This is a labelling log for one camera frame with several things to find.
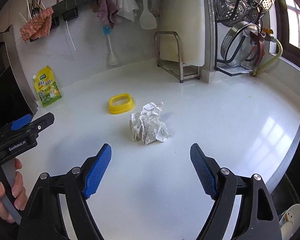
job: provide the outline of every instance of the white plate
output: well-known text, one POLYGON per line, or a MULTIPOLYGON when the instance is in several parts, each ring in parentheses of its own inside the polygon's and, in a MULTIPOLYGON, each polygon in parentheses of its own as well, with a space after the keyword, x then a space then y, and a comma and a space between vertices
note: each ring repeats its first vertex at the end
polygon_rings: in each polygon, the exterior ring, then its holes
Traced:
POLYGON ((293 223, 291 221, 288 221, 281 228, 282 240, 289 240, 292 236, 292 232, 293 232, 293 223))
POLYGON ((291 206, 280 219, 280 225, 283 225, 285 222, 291 221, 293 223, 294 234, 300 226, 300 204, 295 204, 291 206))

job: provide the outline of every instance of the screw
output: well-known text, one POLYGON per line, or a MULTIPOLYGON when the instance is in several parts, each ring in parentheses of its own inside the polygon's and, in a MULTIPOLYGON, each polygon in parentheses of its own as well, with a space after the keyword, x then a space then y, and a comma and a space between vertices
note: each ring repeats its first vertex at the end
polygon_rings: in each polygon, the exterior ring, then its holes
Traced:
POLYGON ((222 168, 221 173, 224 175, 229 175, 230 171, 227 168, 222 168))
POLYGON ((80 169, 79 167, 74 167, 74 168, 71 170, 71 172, 72 172, 73 174, 78 174, 80 171, 81 171, 81 169, 80 169))
POLYGON ((42 173, 40 175, 40 179, 46 179, 48 177, 48 174, 47 173, 42 173))
POLYGON ((254 174, 253 177, 255 180, 261 180, 261 176, 259 174, 254 174))

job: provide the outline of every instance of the human hand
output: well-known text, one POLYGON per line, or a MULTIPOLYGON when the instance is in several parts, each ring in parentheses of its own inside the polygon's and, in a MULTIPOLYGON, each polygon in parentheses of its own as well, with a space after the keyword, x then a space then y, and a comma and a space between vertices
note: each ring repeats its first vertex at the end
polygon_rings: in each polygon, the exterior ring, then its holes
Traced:
MULTIPOLYGON (((19 170, 21 168, 22 168, 22 164, 16 158, 16 170, 19 170)), ((3 203, 1 202, 1 198, 4 196, 5 192, 6 191, 4 189, 2 182, 0 182, 0 217, 3 220, 7 221, 8 223, 12 224, 15 221, 14 221, 12 215, 9 214, 9 212, 6 210, 3 203)), ((22 175, 18 171, 16 171, 16 177, 15 177, 14 184, 12 187, 12 195, 16 198, 16 200, 14 202, 15 208, 18 210, 24 210, 26 207, 28 198, 26 196, 26 189, 25 189, 25 187, 23 187, 22 175)))

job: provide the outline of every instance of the yellow lid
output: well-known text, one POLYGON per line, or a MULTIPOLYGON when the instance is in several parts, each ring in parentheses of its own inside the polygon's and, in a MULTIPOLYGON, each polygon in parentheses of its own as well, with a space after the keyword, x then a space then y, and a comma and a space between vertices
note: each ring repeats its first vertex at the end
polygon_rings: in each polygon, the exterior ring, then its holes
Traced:
POLYGON ((109 100, 110 114, 122 114, 134 108, 134 102, 129 94, 114 96, 109 100))

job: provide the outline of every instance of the crumpled paper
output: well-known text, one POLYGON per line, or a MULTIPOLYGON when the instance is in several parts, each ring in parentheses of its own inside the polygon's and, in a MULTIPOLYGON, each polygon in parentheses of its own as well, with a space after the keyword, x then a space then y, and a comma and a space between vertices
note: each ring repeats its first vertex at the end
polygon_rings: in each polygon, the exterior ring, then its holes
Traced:
POLYGON ((170 136, 164 122, 160 122, 163 103, 149 103, 142 111, 133 113, 130 120, 132 140, 143 141, 145 145, 158 140, 165 142, 170 136))

